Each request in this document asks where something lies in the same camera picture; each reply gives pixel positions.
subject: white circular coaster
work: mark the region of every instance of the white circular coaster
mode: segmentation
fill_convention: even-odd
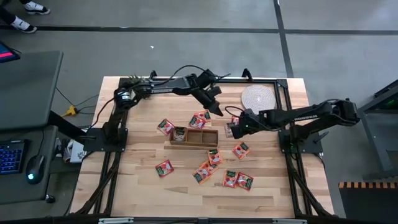
[[[262,110],[275,108],[275,95],[264,85],[251,85],[242,92],[242,104],[246,109],[252,109],[253,113],[259,114]]]

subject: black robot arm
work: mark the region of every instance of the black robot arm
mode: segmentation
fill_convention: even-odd
[[[295,110],[280,109],[260,111],[258,115],[251,109],[244,110],[239,116],[239,124],[231,127],[235,139],[258,131],[278,131],[291,122],[316,119],[305,125],[290,127],[292,142],[306,139],[309,135],[334,125],[353,126],[359,122],[356,105],[346,100],[326,100],[318,105]]]
[[[102,127],[104,140],[106,144],[117,144],[120,140],[119,124],[122,121],[124,113],[136,106],[140,100],[152,95],[161,93],[175,93],[176,95],[192,95],[210,113],[223,116],[215,96],[221,93],[219,86],[214,86],[218,77],[211,71],[203,72],[199,77],[195,74],[174,80],[162,82],[152,82],[150,80],[139,80],[138,82],[123,83],[114,91],[114,109]]]

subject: gray floor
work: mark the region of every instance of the gray floor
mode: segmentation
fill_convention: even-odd
[[[51,8],[51,15],[27,16],[18,2],[8,8],[40,26],[278,28],[273,0],[37,2]],[[286,29],[398,29],[395,0],[279,3]],[[151,70],[170,75],[189,63],[232,76],[240,76],[244,68],[255,77],[287,76],[279,34],[38,31],[24,35],[0,30],[0,39],[22,52],[63,51],[58,87],[76,103],[96,94],[105,75],[148,75]],[[310,103],[348,97],[361,106],[398,77],[396,35],[287,35],[287,46],[294,77],[304,78]],[[56,95],[53,109],[63,113],[67,106]],[[72,122],[87,125],[91,120],[92,116],[79,115]],[[379,164],[361,123],[328,131],[322,141],[326,175],[335,213],[344,217],[338,182],[361,181],[363,174],[378,171]]]

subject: wooden tabletop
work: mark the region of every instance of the wooden tabletop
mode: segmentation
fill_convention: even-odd
[[[104,77],[96,114],[113,97],[119,78]],[[288,78],[287,82],[292,107],[308,106],[304,80]],[[277,133],[262,131],[240,139],[251,147],[251,152],[242,160],[232,153],[232,148],[240,140],[225,135],[224,125],[230,121],[231,116],[225,112],[224,107],[231,105],[242,108],[241,93],[248,85],[250,84],[220,84],[223,93],[216,99],[221,103],[224,116],[211,114],[212,122],[206,123],[205,129],[218,130],[219,149],[224,163],[201,185],[193,178],[192,172],[207,160],[206,151],[165,149],[168,138],[156,127],[164,118],[176,126],[187,127],[193,114],[203,110],[202,105],[192,96],[168,93],[152,95],[150,99],[141,100],[133,107],[127,119],[129,136],[119,167],[112,216],[293,217],[286,162],[279,151]],[[96,127],[102,127],[108,120],[112,108],[109,104],[104,109]],[[97,188],[103,157],[104,153],[95,152],[83,161],[71,212],[81,208]],[[170,159],[175,170],[168,176],[159,178],[155,166],[167,159]],[[303,164],[308,187],[326,210],[333,213],[325,171],[319,158],[304,154]],[[252,189],[246,191],[223,187],[226,169],[254,177]],[[297,192],[300,207],[304,211],[302,192]]]

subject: wooden tray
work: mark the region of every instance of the wooden tray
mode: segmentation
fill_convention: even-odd
[[[185,141],[176,141],[174,139],[174,132],[175,130],[170,133],[170,144],[172,145],[203,147],[218,146],[218,130],[185,128]]]

